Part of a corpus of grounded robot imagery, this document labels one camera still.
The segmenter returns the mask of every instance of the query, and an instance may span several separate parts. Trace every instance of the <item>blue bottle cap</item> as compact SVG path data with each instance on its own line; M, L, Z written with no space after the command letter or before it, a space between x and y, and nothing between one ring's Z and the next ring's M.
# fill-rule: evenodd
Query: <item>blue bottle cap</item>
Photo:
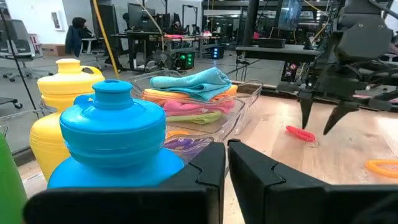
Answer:
M155 103L132 99L132 85L105 80L95 94L76 97L60 117L74 159L100 167L139 164L157 154L165 139L165 113Z

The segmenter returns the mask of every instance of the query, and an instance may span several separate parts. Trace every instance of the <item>handle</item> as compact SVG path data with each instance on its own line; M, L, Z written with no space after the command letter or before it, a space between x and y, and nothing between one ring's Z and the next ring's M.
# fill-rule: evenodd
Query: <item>handle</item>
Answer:
M91 100L95 99L95 94L84 94L77 96L75 98L75 101L73 102L73 105L78 105L81 108L87 108L91 104Z
M96 68L96 67L92 67L92 66L86 66L86 65L82 65L80 66L80 68L88 68L93 72L93 75L96 76L101 76L102 77L102 72L100 69Z

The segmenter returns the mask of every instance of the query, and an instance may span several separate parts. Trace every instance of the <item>yellow water bottle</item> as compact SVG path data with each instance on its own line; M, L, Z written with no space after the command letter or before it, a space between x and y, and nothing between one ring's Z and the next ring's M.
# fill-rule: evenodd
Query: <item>yellow water bottle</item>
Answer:
M57 112L36 121L30 129L30 147L48 180L54 169L69 157L60 129L60 115L78 95L94 93L92 85L104 80L95 67L80 66L76 59L57 60L58 73L37 80L45 104ZM82 72L83 68L93 73Z

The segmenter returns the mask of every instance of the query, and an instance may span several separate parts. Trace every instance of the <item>cloth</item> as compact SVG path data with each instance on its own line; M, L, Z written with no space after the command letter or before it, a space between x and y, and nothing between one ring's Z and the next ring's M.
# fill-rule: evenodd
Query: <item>cloth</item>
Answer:
M237 85L231 85L227 91L222 94L216 95L210 101L217 101L227 96L235 95L238 90ZM188 99L189 95L185 93L174 93L174 92L166 92L160 90L153 90L153 89L145 89L141 93L141 98L143 100L154 102L160 106L163 106L167 99L175 98L175 99Z
M65 39L65 53L79 57L81 45L79 32L73 26L69 26L67 38Z
M189 121L196 124L206 124L218 120L221 117L220 111L214 111L212 113L205 113L201 115L183 115L183 116L169 116L166 117L167 122L173 121Z
M181 103L177 100L167 100L163 105L163 110L166 112L166 116L197 115L211 111L220 111L224 114L228 114L234 107L234 104L235 102L233 100L228 100L214 105Z
M150 84L156 90L186 93L196 100L209 101L231 88L231 80L217 68L187 77L154 77Z

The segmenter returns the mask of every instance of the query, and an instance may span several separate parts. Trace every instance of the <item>blue water bottle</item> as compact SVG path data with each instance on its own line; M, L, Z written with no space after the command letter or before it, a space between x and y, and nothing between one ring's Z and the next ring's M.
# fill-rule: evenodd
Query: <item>blue water bottle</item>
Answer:
M48 188L154 186L183 168L181 158L163 147L160 106L132 99L128 82L105 80L93 89L60 117L71 157L55 169Z

